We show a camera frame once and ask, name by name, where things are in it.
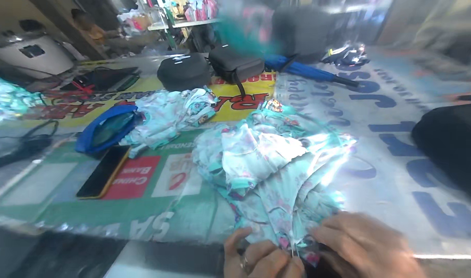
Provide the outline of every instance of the black bag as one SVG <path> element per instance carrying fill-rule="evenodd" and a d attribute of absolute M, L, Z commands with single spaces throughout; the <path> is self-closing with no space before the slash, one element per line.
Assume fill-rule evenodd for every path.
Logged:
<path fill-rule="evenodd" d="M 200 53 L 163 60 L 157 76 L 168 91 L 203 88 L 211 81 L 210 65 Z"/>
<path fill-rule="evenodd" d="M 451 180 L 471 195 L 471 104 L 433 109 L 412 138 Z"/>
<path fill-rule="evenodd" d="M 211 66 L 223 80 L 237 84 L 241 95 L 246 95 L 241 80 L 258 75 L 265 69 L 262 58 L 237 53 L 229 45 L 215 47 L 208 54 Z"/>
<path fill-rule="evenodd" d="M 272 18 L 272 41 L 278 53 L 310 64 L 320 61 L 334 16 L 310 6 L 279 7 Z"/>

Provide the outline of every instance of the bag strap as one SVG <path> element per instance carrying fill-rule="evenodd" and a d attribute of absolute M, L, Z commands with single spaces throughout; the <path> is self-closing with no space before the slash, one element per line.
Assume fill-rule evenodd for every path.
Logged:
<path fill-rule="evenodd" d="M 246 91 L 244 90 L 244 86 L 242 86 L 242 83 L 240 82 L 239 77 L 237 76 L 237 73 L 235 71 L 236 70 L 232 72 L 232 79 L 234 80 L 235 84 L 237 84 L 237 86 L 239 87 L 241 96 L 244 97 L 246 95 Z"/>
<path fill-rule="evenodd" d="M 292 55 L 286 62 L 283 64 L 283 66 L 280 68 L 279 72 L 285 72 L 285 70 L 290 66 L 299 56 L 299 54 L 294 54 Z"/>

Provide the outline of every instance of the white appliance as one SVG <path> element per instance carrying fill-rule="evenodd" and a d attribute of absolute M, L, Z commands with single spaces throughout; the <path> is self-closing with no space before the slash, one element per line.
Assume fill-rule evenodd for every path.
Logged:
<path fill-rule="evenodd" d="M 55 75 L 74 66 L 64 51 L 52 38 L 43 33 L 24 33 L 0 40 L 0 60 L 13 66 Z M 17 69 L 37 79 L 52 76 L 38 71 Z"/>

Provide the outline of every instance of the smartphone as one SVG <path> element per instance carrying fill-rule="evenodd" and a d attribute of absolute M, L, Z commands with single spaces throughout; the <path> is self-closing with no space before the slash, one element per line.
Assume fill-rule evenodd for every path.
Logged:
<path fill-rule="evenodd" d="M 80 188 L 79 199 L 100 199 L 109 190 L 112 181 L 127 159 L 129 146 L 113 146 L 103 156 L 102 161 Z"/>

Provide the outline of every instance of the blue pouch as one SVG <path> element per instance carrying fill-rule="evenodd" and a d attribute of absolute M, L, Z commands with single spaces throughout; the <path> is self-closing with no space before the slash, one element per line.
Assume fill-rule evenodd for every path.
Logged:
<path fill-rule="evenodd" d="M 118 105 L 103 112 L 83 130 L 74 149 L 93 154 L 115 145 L 136 126 L 137 109 L 136 105 Z"/>

